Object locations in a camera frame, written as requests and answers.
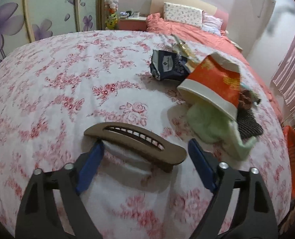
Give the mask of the black woven mat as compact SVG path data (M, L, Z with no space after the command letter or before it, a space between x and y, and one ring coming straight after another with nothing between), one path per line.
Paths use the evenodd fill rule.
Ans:
M260 136L264 132L262 126L256 122L252 110L239 109L236 122L242 139Z

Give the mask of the green cloth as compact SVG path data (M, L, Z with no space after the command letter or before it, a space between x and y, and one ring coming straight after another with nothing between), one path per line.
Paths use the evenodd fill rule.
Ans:
M236 160L245 160L257 143L252 136L243 142L236 121L212 104L202 100L187 111L186 120L199 138L207 144L221 143L224 151Z

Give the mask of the brown hair clip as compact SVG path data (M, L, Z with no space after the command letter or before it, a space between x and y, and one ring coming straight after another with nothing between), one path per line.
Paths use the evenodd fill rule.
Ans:
M184 148L147 129L128 123L97 123L87 128L84 135L127 148L166 173L171 172L174 166L184 162L187 157Z

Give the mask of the blue hand cream tube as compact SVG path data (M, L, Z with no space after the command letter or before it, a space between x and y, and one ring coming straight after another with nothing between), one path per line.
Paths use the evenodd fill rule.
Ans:
M254 92L249 86L244 84L243 82L240 83L240 91L243 96L251 100L251 103L255 103L256 105L259 105L261 102L261 99L259 97L259 94Z

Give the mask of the red plaid scrunchie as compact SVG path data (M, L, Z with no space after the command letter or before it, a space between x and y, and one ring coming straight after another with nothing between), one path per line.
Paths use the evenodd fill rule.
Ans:
M251 107L252 107L252 103L251 103L251 100L246 98L245 96L243 96L241 93L240 93L240 96L239 96L239 103L238 103L238 109L239 110L250 110Z

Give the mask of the orange white snack bag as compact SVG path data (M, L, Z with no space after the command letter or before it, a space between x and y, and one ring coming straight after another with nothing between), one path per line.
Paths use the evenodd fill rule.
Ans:
M236 119L240 69L236 63L219 53L206 56L177 89L186 102L195 104L201 100L206 101L229 119Z

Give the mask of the dark blue snack wrapper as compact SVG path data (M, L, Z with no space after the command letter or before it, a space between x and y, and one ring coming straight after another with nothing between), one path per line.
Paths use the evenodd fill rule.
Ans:
M188 59L178 53L153 50L150 72L158 81L175 80L184 81L191 73Z

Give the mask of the floral pink tablecloth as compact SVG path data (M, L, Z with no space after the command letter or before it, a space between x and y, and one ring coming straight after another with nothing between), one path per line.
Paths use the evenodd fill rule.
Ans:
M102 238L191 238L212 199L189 157L188 144L232 168L259 170L278 225L290 208L291 169L280 122L263 89L237 58L197 42L185 56L176 35L139 31L91 31L39 40L0 62L0 238L16 238L17 214L37 168L56 171L91 150L97 140L84 131L97 123L121 122L147 129L186 150L184 162L164 172L135 152L101 140L103 159L80 198ZM253 103L264 130L245 160L221 143L207 144L186 120L177 87L155 79L153 50L178 53L192 72L212 53L236 63L240 82L259 94Z

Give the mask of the green plush toy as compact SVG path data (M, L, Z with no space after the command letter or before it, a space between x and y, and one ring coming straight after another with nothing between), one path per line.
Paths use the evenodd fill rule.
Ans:
M116 13L110 14L107 16L105 21L105 29L106 30L115 30L117 29L117 23L118 23L118 16Z

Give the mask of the striped pink pillow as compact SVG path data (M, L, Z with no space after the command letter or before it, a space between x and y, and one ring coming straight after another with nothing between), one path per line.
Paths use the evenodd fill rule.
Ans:
M208 14L207 12L203 12L203 21L201 26L201 29L203 31L209 32L217 36L221 36L222 24L222 19L216 18Z

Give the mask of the glass floral wardrobe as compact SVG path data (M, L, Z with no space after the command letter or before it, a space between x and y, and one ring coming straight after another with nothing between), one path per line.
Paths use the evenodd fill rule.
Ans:
M99 0L0 0L0 62L25 44L100 27Z

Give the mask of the left pink nightstand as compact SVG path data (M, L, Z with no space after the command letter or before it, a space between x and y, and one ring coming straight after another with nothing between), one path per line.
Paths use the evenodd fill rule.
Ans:
M135 18L125 18L118 21L119 30L128 31L146 31L147 30L147 18L146 17L135 17Z

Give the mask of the pink bed duvet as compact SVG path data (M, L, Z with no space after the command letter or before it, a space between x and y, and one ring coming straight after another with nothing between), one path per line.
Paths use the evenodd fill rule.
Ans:
M279 122L283 121L283 115L275 96L273 95L269 87L267 87L265 82L261 79L261 77L259 77L255 70L252 69L249 62L245 59L241 52L239 52L238 49L232 44L232 42L227 38L224 32L222 32L221 35L218 36L203 31L198 27L192 25L178 22L168 22L161 18L159 12L148 15L146 23L148 32L161 33L164 35L174 34L183 40L201 43L213 49L227 53L242 61L263 89Z

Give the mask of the floral white pillow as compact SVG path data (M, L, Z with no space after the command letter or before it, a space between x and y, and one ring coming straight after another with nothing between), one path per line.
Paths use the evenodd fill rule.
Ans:
M192 25L201 28L203 10L187 5L165 2L163 16L166 21Z

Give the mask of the cream pink headboard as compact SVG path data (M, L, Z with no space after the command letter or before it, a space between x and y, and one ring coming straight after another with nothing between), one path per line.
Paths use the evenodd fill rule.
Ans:
M150 14L155 14L155 13L159 12L161 15L163 15L164 2L181 4L181 5L186 5L186 6L202 9L205 12L207 12L208 14L223 20L221 29L223 31L225 31L227 29L229 14L227 12L224 12L224 11L218 9L214 5L211 5L210 3L206 3L202 0L151 0Z

